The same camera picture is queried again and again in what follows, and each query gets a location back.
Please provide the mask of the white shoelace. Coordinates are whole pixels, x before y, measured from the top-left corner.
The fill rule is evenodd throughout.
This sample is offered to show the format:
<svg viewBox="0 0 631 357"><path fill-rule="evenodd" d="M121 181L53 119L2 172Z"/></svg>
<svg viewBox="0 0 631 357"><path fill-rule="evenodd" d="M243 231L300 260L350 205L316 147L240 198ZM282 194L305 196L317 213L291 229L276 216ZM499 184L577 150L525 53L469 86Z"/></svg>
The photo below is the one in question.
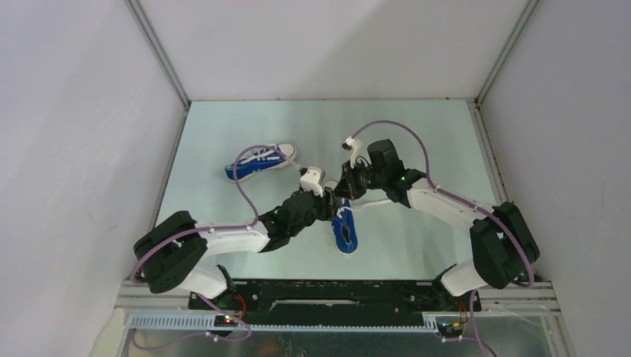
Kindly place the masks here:
<svg viewBox="0 0 631 357"><path fill-rule="evenodd" d="M342 219L344 214L347 212L360 212L367 208L372 208L380 205L391 204L392 201L390 199L380 199L376 201L355 201L352 202L350 199L341 198L341 205L334 213L334 217L338 219Z"/></svg>

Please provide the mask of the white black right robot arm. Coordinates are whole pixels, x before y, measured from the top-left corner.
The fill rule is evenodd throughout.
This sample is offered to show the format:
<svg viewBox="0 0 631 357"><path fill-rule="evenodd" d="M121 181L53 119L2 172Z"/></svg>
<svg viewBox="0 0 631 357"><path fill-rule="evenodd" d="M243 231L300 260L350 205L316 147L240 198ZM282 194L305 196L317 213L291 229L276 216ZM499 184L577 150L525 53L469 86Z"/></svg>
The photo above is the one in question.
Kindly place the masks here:
<svg viewBox="0 0 631 357"><path fill-rule="evenodd" d="M336 196L354 201L369 190L381 190L390 202L428 213L469 235L471 259L435 279L439 286L432 299L437 308L451 311L465 293L484 286L503 289L522 273L534 277L539 247L514 203L492 205L447 192L432 184L427 173L406 168L388 139L368 145L369 161L359 157L359 139L349 137L342 146L350 159L342 165Z"/></svg>

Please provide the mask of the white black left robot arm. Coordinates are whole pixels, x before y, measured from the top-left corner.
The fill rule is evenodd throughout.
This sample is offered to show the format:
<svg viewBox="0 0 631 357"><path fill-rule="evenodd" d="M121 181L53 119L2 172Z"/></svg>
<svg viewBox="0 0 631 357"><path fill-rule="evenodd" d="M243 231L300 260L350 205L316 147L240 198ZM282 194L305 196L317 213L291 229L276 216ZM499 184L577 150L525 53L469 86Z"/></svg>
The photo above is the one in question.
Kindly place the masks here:
<svg viewBox="0 0 631 357"><path fill-rule="evenodd" d="M216 309L234 303L235 290L221 265L199 266L204 257L240 252L266 253L289 244L316 221L333 221L343 206L330 188L323 196L297 190L254 225L201 226L186 210L173 213L133 246L137 263L129 278L153 294L184 289L202 295Z"/></svg>

